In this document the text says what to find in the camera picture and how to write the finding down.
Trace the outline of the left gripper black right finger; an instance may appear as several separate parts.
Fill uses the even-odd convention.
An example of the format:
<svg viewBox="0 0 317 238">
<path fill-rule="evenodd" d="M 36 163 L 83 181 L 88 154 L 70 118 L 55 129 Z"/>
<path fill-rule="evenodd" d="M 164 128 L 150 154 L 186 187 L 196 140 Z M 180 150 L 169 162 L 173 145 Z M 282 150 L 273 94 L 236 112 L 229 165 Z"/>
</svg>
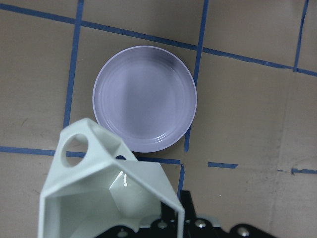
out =
<svg viewBox="0 0 317 238">
<path fill-rule="evenodd" d="M 185 238 L 272 238 L 273 235 L 249 224 L 237 224 L 226 232 L 207 218 L 198 217 L 190 191 L 180 191 L 185 209 L 183 236 Z"/>
</svg>

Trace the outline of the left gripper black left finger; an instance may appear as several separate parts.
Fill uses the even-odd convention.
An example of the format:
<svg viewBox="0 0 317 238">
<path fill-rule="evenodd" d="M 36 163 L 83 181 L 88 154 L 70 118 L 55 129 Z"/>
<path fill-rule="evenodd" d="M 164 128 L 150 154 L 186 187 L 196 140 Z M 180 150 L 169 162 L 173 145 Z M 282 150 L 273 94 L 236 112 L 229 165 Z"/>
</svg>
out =
<svg viewBox="0 0 317 238">
<path fill-rule="evenodd" d="M 160 203 L 160 214 L 120 219 L 94 235 L 96 238 L 177 238 L 178 207 Z"/>
</svg>

